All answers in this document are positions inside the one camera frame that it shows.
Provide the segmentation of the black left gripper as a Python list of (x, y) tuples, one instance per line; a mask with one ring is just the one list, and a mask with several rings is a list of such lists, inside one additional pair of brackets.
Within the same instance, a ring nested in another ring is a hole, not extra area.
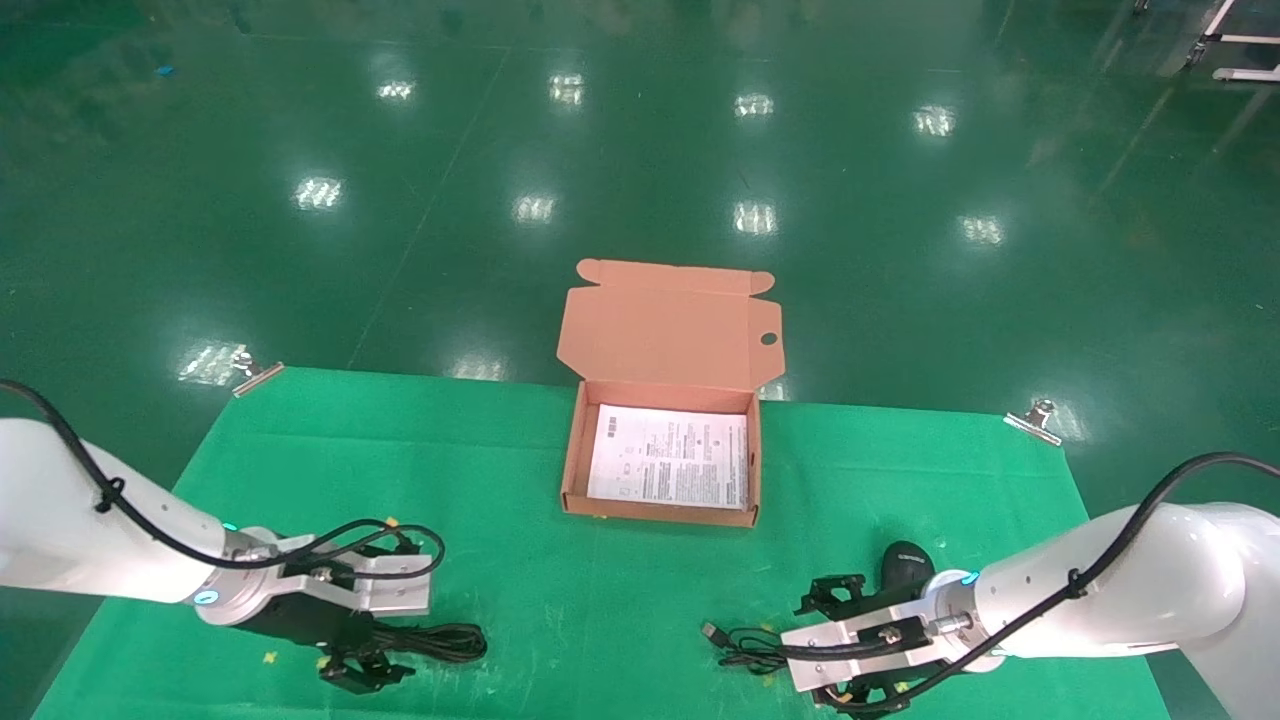
[(317, 676), (351, 694), (371, 694), (416, 674), (413, 667), (394, 664), (385, 655), (374, 655), (372, 666), (356, 656), (375, 648), (374, 626), (371, 614), (312, 596), (275, 596), (243, 620), (244, 632), (326, 648)]

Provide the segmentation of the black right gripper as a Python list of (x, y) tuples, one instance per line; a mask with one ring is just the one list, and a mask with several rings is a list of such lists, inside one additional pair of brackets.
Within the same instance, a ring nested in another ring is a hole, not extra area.
[[(828, 575), (812, 580), (809, 591), (799, 600), (795, 616), (819, 614), (823, 618), (870, 616), (872, 621), (895, 621), (904, 618), (934, 615), (931, 580), (913, 582), (863, 594), (863, 574)], [(815, 706), (836, 714), (897, 714), (910, 707), (902, 694), (906, 683), (846, 682), (815, 691)]]

